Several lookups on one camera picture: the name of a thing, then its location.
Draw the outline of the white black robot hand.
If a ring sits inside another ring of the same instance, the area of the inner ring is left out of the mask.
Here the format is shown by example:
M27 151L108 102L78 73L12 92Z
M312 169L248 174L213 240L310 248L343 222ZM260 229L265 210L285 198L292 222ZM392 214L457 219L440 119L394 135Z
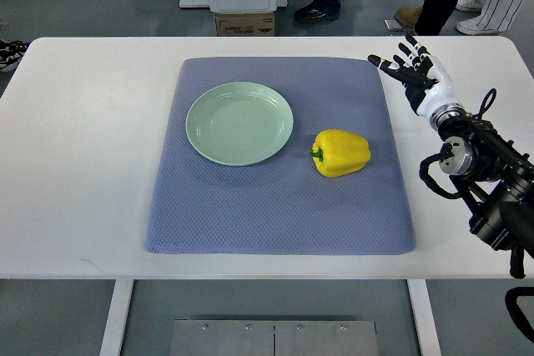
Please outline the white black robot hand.
M415 114L429 119L439 107L456 102L452 81L437 57L410 34L406 35L406 43L399 43L398 48L405 58L394 55L390 61L371 54L367 59L403 85Z

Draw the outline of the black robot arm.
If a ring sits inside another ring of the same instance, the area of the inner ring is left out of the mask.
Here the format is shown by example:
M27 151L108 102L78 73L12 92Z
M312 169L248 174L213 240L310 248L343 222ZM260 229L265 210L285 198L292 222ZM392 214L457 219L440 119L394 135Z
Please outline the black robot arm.
M457 103L432 111L441 150L420 164L419 175L434 193L462 199L471 211L472 234L510 254L510 275L525 278L524 258L533 255L533 165L483 119L496 98L491 89L478 113Z

